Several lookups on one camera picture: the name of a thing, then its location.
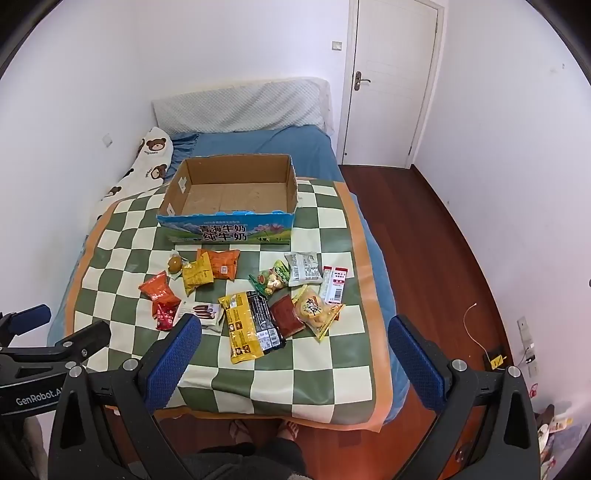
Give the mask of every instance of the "pillow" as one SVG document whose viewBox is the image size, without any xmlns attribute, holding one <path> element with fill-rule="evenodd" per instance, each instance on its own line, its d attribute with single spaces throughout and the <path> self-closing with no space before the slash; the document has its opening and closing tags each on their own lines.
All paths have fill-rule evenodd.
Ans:
<svg viewBox="0 0 591 480">
<path fill-rule="evenodd" d="M 154 100 L 158 126 L 184 132 L 244 132 L 315 125 L 332 130 L 325 80 L 298 78 L 248 83 Z"/>
</svg>

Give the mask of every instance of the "white cable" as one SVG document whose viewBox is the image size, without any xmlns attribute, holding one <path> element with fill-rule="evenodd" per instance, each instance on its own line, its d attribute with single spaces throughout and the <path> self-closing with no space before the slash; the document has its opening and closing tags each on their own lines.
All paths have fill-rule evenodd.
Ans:
<svg viewBox="0 0 591 480">
<path fill-rule="evenodd" d="M 480 344 L 480 343 L 479 343 L 479 342 L 478 342 L 478 341 L 477 341 L 477 340 L 476 340 L 476 339 L 475 339 L 475 338 L 474 338 L 472 335 L 470 335 L 470 332 L 468 332 L 468 328 L 466 327 L 466 315 L 467 315 L 467 314 L 468 314 L 468 312 L 469 312 L 469 311 L 470 311 L 472 308 L 474 308 L 475 306 L 476 306 L 476 302 L 474 302 L 474 305 L 471 305 L 471 306 L 469 306 L 469 307 L 466 309 L 466 311 L 464 312 L 464 319 L 463 319 L 463 322 L 464 322 L 464 330 L 465 330 L 465 331 L 466 331 L 466 333 L 468 334 L 468 337 L 470 337 L 470 338 L 472 339 L 472 341 L 473 341 L 475 344 L 477 344 L 477 345 L 478 345 L 480 348 L 482 348 L 482 349 L 484 350 L 484 353 L 485 353 L 485 355 L 486 355 L 486 358 L 488 358 L 488 363 L 489 363 L 490 365 L 492 365 L 492 362 L 491 362 L 491 357 L 489 357 L 489 356 L 488 356 L 488 352 L 486 351 L 486 348 L 484 348 L 484 347 L 483 347 L 483 346 L 482 346 L 482 345 L 481 345 L 481 344 Z"/>
</svg>

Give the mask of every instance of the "blue bed sheet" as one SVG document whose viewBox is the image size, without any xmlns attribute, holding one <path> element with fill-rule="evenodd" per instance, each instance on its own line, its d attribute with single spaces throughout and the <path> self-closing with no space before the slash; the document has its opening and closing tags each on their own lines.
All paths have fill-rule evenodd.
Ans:
<svg viewBox="0 0 591 480">
<path fill-rule="evenodd" d="M 299 177 L 314 177 L 323 180 L 344 181 L 339 170 L 330 138 L 318 127 L 287 127 L 278 130 L 257 130 L 252 132 L 231 132 L 219 134 L 187 133 L 172 137 L 173 158 L 165 177 L 172 178 L 181 162 L 188 157 L 240 153 L 285 153 L 291 156 L 295 173 Z M 357 197 L 353 195 L 363 224 L 363 231 L 368 245 L 369 257 L 374 272 L 378 301 L 384 317 L 386 329 L 392 317 L 396 315 L 396 304 L 384 256 L 367 221 L 359 210 Z M 51 325 L 47 339 L 48 345 L 54 345 L 63 337 L 65 297 Z M 392 349 L 389 348 L 394 398 L 392 408 L 385 423 L 396 417 L 402 409 L 408 393 L 409 382 Z"/>
</svg>

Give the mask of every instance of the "white snack package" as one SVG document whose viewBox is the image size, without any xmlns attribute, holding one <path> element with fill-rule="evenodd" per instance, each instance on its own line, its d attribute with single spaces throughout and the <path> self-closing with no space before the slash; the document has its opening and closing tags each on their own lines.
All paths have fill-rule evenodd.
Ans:
<svg viewBox="0 0 591 480">
<path fill-rule="evenodd" d="M 345 279 L 349 270 L 343 267 L 324 267 L 318 295 L 330 305 L 343 303 Z"/>
<path fill-rule="evenodd" d="M 223 308 L 219 303 L 205 303 L 202 301 L 183 300 L 181 305 L 178 306 L 177 313 L 174 316 L 173 324 L 176 325 L 185 313 L 190 313 L 199 319 L 203 328 L 221 333 L 223 327 L 223 312 Z"/>
<path fill-rule="evenodd" d="M 285 254 L 290 266 L 290 287 L 310 283 L 322 283 L 322 275 L 318 270 L 318 256 L 314 252 L 292 252 Z"/>
</svg>

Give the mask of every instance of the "person's foot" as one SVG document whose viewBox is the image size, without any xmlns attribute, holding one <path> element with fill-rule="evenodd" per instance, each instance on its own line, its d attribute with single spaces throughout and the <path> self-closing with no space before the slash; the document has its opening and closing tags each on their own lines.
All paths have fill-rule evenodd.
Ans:
<svg viewBox="0 0 591 480">
<path fill-rule="evenodd" d="M 295 442 L 297 434 L 300 431 L 300 426 L 292 421 L 282 421 L 277 431 L 277 437 L 280 439 L 291 440 Z"/>
<path fill-rule="evenodd" d="M 232 420 L 230 422 L 230 437 L 234 439 L 236 445 L 239 443 L 252 443 L 251 433 L 242 420 Z"/>
</svg>

